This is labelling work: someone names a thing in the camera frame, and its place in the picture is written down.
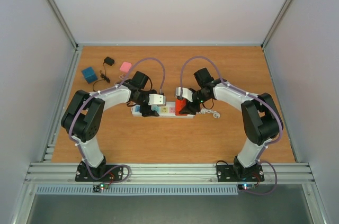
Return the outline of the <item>pink cube socket adapter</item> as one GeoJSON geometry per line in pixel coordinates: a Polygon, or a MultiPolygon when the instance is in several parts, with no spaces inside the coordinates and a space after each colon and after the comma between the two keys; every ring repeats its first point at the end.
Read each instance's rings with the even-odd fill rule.
{"type": "Polygon", "coordinates": [[[131,68],[132,68],[132,63],[124,61],[121,64],[119,70],[123,73],[128,73],[131,68]]]}

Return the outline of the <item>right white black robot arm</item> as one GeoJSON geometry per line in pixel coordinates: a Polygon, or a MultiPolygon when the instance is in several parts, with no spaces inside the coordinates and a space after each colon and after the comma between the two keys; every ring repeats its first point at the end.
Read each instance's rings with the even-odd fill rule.
{"type": "Polygon", "coordinates": [[[258,166],[264,149],[282,136],[283,123],[272,96],[249,93],[222,78],[214,79],[206,68],[196,71],[194,77],[199,90],[182,86],[175,90],[176,97],[185,100],[179,114],[196,115],[208,100],[222,101],[241,111],[246,141],[232,169],[238,180],[247,179],[258,166]]]}

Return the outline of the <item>white power strip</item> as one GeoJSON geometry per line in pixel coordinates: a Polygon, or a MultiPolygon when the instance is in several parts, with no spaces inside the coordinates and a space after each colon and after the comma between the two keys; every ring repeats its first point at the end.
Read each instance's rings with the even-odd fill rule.
{"type": "MultiPolygon", "coordinates": [[[[152,111],[156,111],[159,114],[159,118],[180,118],[180,119],[192,119],[194,115],[176,115],[175,114],[175,102],[167,102],[165,106],[153,105],[152,111]]],[[[140,105],[135,105],[131,108],[131,113],[135,117],[141,117],[140,105]]]]}

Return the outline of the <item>red cube socket adapter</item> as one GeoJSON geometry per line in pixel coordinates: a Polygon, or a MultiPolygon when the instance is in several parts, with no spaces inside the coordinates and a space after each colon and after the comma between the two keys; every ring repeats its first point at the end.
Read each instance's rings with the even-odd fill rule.
{"type": "Polygon", "coordinates": [[[186,106],[186,99],[179,99],[177,98],[175,100],[175,115],[176,116],[182,116],[180,111],[186,106]]]}

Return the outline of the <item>blue cube socket adapter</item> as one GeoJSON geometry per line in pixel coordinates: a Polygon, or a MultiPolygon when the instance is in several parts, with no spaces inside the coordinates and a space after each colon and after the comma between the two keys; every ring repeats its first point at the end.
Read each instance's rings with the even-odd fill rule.
{"type": "Polygon", "coordinates": [[[96,72],[92,67],[87,67],[81,71],[83,78],[88,84],[91,84],[98,80],[96,72]]]}

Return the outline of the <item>black plug adapter with cable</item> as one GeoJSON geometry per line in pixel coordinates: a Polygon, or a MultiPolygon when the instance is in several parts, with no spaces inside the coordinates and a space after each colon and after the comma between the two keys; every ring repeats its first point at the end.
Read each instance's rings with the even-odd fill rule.
{"type": "Polygon", "coordinates": [[[115,60],[113,58],[111,58],[109,56],[104,58],[104,60],[103,60],[103,70],[100,70],[100,79],[96,80],[93,83],[93,86],[92,86],[93,92],[95,92],[95,86],[98,82],[106,82],[108,84],[111,82],[110,78],[107,75],[106,66],[108,65],[108,66],[112,67],[114,64],[115,64],[115,60]]]}

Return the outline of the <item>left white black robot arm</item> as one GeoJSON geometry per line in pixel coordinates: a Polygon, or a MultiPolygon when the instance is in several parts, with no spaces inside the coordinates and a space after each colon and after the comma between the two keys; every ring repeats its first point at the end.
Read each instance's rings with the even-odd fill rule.
{"type": "Polygon", "coordinates": [[[97,141],[103,112],[119,104],[130,102],[140,106],[144,117],[157,117],[158,112],[152,110],[156,105],[156,98],[160,103],[166,102],[162,91],[150,89],[146,91],[149,78],[146,74],[137,71],[133,78],[123,79],[118,84],[103,91],[77,91],[68,105],[62,119],[61,126],[68,133],[68,137],[78,148],[82,160],[77,166],[75,180],[77,182],[108,182],[124,181],[123,171],[131,173],[126,164],[108,165],[97,141]]]}

